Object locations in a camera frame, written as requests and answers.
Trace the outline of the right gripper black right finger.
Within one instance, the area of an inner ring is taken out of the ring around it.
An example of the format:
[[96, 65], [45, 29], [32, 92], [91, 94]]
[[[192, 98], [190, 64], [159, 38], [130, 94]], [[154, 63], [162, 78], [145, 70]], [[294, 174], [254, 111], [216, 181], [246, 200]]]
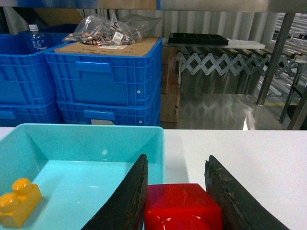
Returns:
[[205, 163], [207, 193], [222, 208], [225, 230], [287, 230], [213, 156]]

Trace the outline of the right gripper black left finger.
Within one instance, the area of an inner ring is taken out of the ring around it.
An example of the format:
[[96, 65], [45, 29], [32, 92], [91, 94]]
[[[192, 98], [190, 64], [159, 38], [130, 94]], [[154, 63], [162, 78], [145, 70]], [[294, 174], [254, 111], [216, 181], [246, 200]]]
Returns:
[[148, 187], [148, 160], [141, 154], [83, 230], [141, 230]]

